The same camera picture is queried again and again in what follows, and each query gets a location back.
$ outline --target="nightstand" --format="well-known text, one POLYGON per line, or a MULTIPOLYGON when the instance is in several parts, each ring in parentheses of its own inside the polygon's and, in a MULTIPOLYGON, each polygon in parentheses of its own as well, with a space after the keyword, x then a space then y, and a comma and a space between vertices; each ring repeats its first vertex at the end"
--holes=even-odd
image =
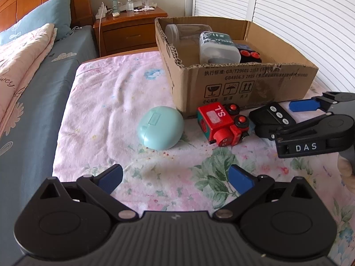
MULTIPOLYGON (((107 14, 101 19, 101 57, 130 50, 156 47, 154 20, 168 14, 156 8, 153 11, 121 12, 118 17, 107 14)), ((94 23, 99 44, 100 20, 94 23)))

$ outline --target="plastic bottle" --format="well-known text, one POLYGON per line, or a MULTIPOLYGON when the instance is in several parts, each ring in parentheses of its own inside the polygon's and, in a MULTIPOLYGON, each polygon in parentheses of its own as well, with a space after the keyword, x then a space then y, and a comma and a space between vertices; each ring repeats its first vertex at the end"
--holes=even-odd
POLYGON ((199 39, 200 64, 240 63, 240 53, 231 37, 224 33, 206 31, 199 39))
POLYGON ((168 43, 179 46, 198 45, 200 34, 212 31, 211 27, 203 24, 170 24, 165 28, 168 43))
POLYGON ((134 5, 133 5, 133 1, 132 1, 132 0, 128 0, 128 1, 126 2, 126 8, 127 8, 127 12, 134 10, 134 5))

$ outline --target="gray bed sheet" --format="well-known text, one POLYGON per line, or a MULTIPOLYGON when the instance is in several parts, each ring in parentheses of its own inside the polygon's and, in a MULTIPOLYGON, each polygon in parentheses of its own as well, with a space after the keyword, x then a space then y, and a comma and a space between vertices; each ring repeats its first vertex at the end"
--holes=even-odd
POLYGON ((43 180, 52 175, 58 131, 75 73, 84 61, 98 57, 91 26, 54 43, 18 100, 23 114, 0 139, 0 265, 22 253, 14 223, 43 180))

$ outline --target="blue pillow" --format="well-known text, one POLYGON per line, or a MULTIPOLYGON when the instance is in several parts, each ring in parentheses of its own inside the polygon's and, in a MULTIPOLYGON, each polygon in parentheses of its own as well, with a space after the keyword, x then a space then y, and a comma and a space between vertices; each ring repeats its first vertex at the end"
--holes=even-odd
POLYGON ((0 46, 47 23, 58 28, 56 41, 68 37, 71 34, 70 0, 48 0, 33 9, 14 26, 0 33, 0 46))

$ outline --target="mint green case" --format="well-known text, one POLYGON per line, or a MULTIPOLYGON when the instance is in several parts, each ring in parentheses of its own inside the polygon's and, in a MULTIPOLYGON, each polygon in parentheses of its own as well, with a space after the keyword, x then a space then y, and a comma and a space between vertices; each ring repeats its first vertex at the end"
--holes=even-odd
POLYGON ((142 117, 137 134, 142 145, 154 150, 166 150, 179 142, 183 125, 183 117, 178 110, 158 106, 142 117))

